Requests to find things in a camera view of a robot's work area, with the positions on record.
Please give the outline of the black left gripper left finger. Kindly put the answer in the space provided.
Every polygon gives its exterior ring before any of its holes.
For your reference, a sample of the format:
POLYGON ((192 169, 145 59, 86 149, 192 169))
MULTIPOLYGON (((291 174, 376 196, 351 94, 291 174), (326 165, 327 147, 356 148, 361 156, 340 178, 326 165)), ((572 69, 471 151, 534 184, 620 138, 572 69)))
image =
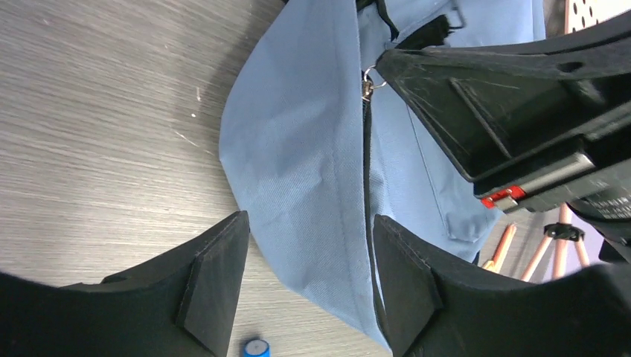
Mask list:
POLYGON ((1 275, 3 356, 226 356, 249 246, 233 213, 98 284, 1 275))

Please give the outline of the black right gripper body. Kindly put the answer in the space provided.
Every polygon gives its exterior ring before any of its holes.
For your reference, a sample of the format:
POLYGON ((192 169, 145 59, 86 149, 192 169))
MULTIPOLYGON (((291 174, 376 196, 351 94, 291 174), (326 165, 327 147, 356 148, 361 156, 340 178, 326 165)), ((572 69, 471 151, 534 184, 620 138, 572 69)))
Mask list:
POLYGON ((630 105, 580 125, 540 124, 517 134, 525 153, 475 181, 475 195, 505 213, 562 204, 630 260, 630 105))

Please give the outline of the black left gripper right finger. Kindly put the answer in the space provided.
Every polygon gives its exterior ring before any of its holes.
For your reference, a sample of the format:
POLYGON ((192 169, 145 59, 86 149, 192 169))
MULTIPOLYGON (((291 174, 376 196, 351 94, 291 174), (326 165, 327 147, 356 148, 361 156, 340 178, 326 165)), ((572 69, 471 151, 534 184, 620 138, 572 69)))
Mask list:
POLYGON ((394 356, 628 356, 630 266, 543 284, 492 273, 374 220, 379 322, 394 356))

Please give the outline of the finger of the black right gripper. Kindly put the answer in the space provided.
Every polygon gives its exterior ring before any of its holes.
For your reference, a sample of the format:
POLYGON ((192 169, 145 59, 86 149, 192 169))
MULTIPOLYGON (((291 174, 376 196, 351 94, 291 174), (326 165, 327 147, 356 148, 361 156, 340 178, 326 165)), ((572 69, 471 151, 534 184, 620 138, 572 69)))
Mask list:
POLYGON ((630 134, 630 14, 516 45, 384 52, 381 77, 459 173, 478 182, 554 145, 630 134))

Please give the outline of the blue grey student backpack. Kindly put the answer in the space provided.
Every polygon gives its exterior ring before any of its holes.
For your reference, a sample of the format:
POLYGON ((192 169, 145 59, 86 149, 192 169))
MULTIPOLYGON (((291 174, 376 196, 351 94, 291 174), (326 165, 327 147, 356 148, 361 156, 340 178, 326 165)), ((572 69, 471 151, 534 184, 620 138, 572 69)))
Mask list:
POLYGON ((361 75, 395 45, 377 4, 288 2, 228 96, 219 143, 279 281, 384 347, 365 220, 390 216, 472 262, 500 217, 389 86, 371 99, 364 175, 361 75))

